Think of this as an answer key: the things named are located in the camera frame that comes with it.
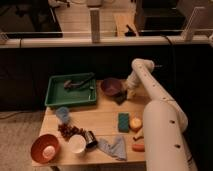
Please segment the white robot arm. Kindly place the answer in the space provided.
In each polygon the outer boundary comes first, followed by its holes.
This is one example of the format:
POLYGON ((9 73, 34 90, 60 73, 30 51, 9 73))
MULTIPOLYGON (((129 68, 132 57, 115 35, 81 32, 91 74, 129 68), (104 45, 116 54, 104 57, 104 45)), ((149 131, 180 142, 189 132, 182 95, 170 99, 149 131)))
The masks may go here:
POLYGON ((129 90, 143 84, 151 101, 143 111, 147 171, 198 171, 183 132, 188 118, 176 100, 152 76, 152 60, 136 58, 127 77, 129 90))

